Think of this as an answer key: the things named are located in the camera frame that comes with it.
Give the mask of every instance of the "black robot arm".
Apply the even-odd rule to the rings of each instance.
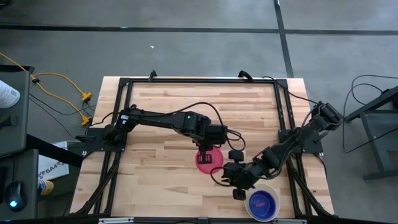
[[[173,129],[192,138],[192,142],[199,147],[200,156],[197,160],[200,164],[212,162],[211,155],[206,154],[206,151],[212,150],[215,145],[224,144],[228,133],[227,126],[212,124],[209,117],[192,111],[156,113],[137,109],[133,105],[120,111],[116,122],[105,127],[103,140],[116,143],[123,134],[129,133],[138,124]]]
[[[229,158],[234,159],[234,162],[224,165],[222,178],[225,178],[223,182],[228,182],[230,186],[236,187],[233,190],[235,199],[244,200],[246,198],[244,190],[254,188],[254,184],[259,179],[272,179],[278,176],[282,165],[289,161],[290,153],[296,147],[302,147],[306,139],[313,133],[335,130],[343,119],[334,107],[322,102],[315,105],[310,114],[312,117],[308,124],[291,130],[284,142],[265,148],[252,159],[252,162],[240,162],[243,157],[241,152],[229,152]],[[299,185],[301,188],[306,188],[304,183],[299,183]]]

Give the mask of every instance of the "white bottle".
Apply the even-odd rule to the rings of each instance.
[[[0,80],[0,108],[14,106],[20,97],[21,94],[16,89]]]

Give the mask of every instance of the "computer mouse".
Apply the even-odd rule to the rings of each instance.
[[[9,184],[4,191],[4,202],[13,212],[21,211],[26,206],[24,185],[20,181]]]

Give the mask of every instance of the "gray floor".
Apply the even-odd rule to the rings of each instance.
[[[397,30],[398,2],[393,0],[280,0],[287,29]],[[272,0],[15,0],[0,11],[0,21],[29,24],[136,27],[277,28]],[[43,32],[0,30],[0,51],[36,72],[68,75],[97,100],[105,75],[286,77],[279,34],[209,34],[155,32]],[[308,96],[331,103],[340,112],[354,77],[363,74],[398,77],[397,36],[288,35],[290,58],[297,78],[304,78]],[[0,63],[8,63],[0,58]],[[381,89],[398,80],[363,78]],[[80,105],[71,85],[57,77],[42,84]],[[66,113],[73,110],[31,92]],[[379,93],[356,89],[370,101]],[[347,113],[359,108],[352,98]],[[29,110],[29,132],[50,142],[70,139],[36,105]],[[78,115],[55,116],[73,134],[82,134]],[[346,148],[367,141],[358,121],[346,127]],[[323,141],[328,183],[337,215],[346,218],[396,222],[398,178],[364,183],[376,169],[369,146],[350,154],[341,147],[341,128]]]

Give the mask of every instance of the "yellow plug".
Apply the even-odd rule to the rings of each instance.
[[[91,93],[83,93],[83,98],[81,99],[83,102],[87,102],[91,99]]]
[[[89,124],[91,122],[91,120],[93,120],[92,117],[86,117],[86,116],[82,116],[83,121],[81,122],[82,126],[86,126],[87,124]]]

